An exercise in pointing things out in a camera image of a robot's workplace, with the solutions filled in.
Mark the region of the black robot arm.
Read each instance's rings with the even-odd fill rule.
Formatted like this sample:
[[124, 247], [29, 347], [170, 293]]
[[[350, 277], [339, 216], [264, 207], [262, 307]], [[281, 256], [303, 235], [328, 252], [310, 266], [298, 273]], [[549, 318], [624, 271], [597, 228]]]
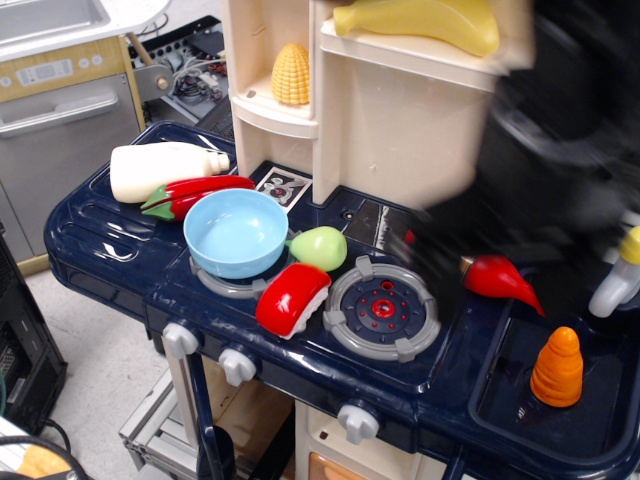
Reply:
[[536, 58], [502, 78], [473, 183], [416, 212], [411, 265], [441, 318], [462, 303], [464, 257], [533, 264], [551, 318], [586, 309], [603, 257], [639, 206], [639, 5], [538, 1]]

